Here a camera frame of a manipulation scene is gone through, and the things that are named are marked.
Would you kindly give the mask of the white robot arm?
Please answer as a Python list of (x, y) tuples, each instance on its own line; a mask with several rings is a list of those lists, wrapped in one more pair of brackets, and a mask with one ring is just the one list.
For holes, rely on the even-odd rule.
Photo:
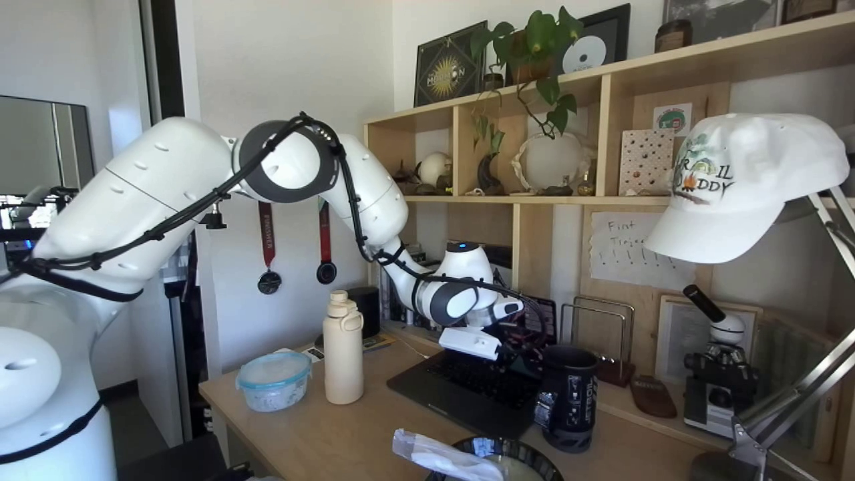
[(167, 119), (109, 162), (0, 284), (0, 481), (117, 481), (109, 411), (91, 350), (210, 210), (234, 195), (324, 200), (359, 252), (391, 275), (403, 307), (441, 342), (498, 359), (487, 329), (526, 307), (498, 286), (477, 244), (427, 270), (401, 244), (403, 194), (359, 139), (296, 116), (224, 142), (198, 120)]

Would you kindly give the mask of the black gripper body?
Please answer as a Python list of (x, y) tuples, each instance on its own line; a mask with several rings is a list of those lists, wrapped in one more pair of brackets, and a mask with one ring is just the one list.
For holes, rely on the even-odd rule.
[(518, 326), (495, 326), (491, 334), (501, 341), (502, 363), (525, 363), (538, 369), (544, 363), (544, 337)]

